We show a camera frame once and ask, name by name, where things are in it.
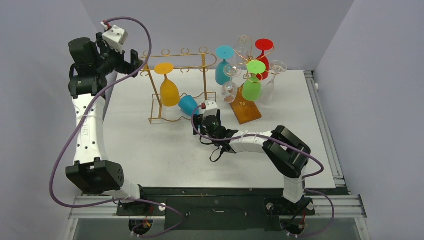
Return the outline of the blue plastic goblet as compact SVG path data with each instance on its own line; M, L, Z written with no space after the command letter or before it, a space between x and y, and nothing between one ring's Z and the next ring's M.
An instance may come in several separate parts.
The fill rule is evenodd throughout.
M198 103L193 96L184 95L180 99L178 106L184 114L191 116L193 111L198 107Z

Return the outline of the clear wine glass front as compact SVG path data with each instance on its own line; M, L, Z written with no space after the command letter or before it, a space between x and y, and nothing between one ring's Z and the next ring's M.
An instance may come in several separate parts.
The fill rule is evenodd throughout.
M223 69L224 74L229 77L229 80L222 85L221 94L225 103L233 103L238 94L238 86L233 81L241 75L242 70L239 65L228 64Z

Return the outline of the orange plastic goblet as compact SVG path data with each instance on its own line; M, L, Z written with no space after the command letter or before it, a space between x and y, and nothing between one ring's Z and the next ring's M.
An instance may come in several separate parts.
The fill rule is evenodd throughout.
M164 80L160 86L161 103L165 107L176 106L180 102L180 92L176 84L168 78L174 70L174 65L169 62L159 63L154 67L154 71L158 75L163 75Z

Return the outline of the gold rectangular wire glass rack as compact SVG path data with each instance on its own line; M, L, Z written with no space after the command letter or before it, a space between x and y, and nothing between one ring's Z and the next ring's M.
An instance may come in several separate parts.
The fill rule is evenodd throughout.
M200 63L196 65L187 65L183 64L182 58L198 56L201 60ZM203 91L200 95L194 96L194 99L203 98L206 100L217 100L217 93L212 91L207 91L207 72L212 69L212 67L217 63L218 58L215 54L209 53L208 48L203 46L198 50L198 53L190 53L188 48L183 48L180 51L180 54L171 54L170 50L167 50L167 53L164 51L161 52L161 55L152 55L151 59L154 58L166 58L167 60L171 60L170 62L174 65L174 70L179 70L181 73L189 73L191 70L198 70L202 73L202 82L203 82ZM152 123L154 120L163 120L166 122L174 123L178 122L182 119L189 120L186 116L180 116L178 119L167 119L163 117L163 108L165 107L161 102L160 89L157 89L156 84L154 82L154 78L152 75L154 68L151 68L147 62L145 62L145 66L142 70L139 71L140 76L147 76L150 79L150 83L152 85L154 93L152 94L152 105L151 105L151 113L148 121Z

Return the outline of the teal plastic goblet front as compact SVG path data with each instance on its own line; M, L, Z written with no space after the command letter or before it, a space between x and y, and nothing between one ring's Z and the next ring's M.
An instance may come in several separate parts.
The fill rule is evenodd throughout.
M229 64L227 60L235 55L234 49L229 45L221 45L216 48L215 54L222 59L215 69L215 81L218 85L223 86L230 81L230 77L225 74L225 67Z

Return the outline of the green plastic goblet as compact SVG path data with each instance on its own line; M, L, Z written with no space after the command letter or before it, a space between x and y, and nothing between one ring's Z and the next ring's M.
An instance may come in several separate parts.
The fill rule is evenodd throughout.
M262 74L266 71L266 65L260 60L252 60L247 65L250 76L247 77L242 87L242 97L247 101L256 101L262 93L261 80Z

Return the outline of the clear glass tumbler goblet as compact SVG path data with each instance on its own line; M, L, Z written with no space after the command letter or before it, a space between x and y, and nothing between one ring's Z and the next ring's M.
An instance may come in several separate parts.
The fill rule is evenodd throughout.
M240 35L237 40L237 43L233 47L233 50L234 50L233 62L239 65L246 63L252 54L252 48L253 48L252 39L249 36Z

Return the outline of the clear wine glass amber tint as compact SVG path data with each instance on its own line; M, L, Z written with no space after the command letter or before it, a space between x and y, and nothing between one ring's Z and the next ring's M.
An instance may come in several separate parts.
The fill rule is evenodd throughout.
M270 63L269 73L272 75L272 79L262 88L262 93L259 99L262 104L267 105L272 101L276 76L286 72L287 70L288 66L282 61L274 60Z

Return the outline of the red plastic goblet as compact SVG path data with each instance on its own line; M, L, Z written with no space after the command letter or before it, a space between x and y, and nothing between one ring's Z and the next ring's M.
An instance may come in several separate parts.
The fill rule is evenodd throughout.
M255 47L261 51L261 54L256 58L256 60L265 64L265 71L263 73L257 74L256 77L262 81L268 78L270 70L270 62L267 55L274 50L274 42L267 38L258 39L255 42Z

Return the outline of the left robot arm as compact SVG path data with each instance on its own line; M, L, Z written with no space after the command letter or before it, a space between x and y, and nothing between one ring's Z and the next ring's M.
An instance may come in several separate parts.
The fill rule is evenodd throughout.
M135 50L130 52L131 61L125 61L127 37L124 30L111 29L98 32L95 41L81 37L68 43L74 61L68 89L79 129L73 165L66 167L65 174L84 194L131 199L129 208L143 215L149 210L148 199L142 197L139 185L125 179L122 166L109 160L104 142L107 76L113 72L129 75L143 63Z

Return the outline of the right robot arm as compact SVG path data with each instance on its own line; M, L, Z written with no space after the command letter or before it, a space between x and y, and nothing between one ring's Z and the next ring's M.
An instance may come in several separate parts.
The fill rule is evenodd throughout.
M200 135L216 146L221 154L265 154L283 175L282 207L294 214L302 207L305 195L305 170L311 149L288 128L279 125L266 132L248 132L222 126L220 113L206 116L192 114L194 135Z

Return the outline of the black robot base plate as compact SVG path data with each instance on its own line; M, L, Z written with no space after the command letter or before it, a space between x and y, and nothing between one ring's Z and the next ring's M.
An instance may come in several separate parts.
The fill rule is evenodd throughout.
M283 198L282 188L165 188L145 187L149 201L119 203L119 217L143 217L153 227L176 224L179 231L236 231L264 229L279 231L280 224L298 225L316 214L313 200L299 203Z

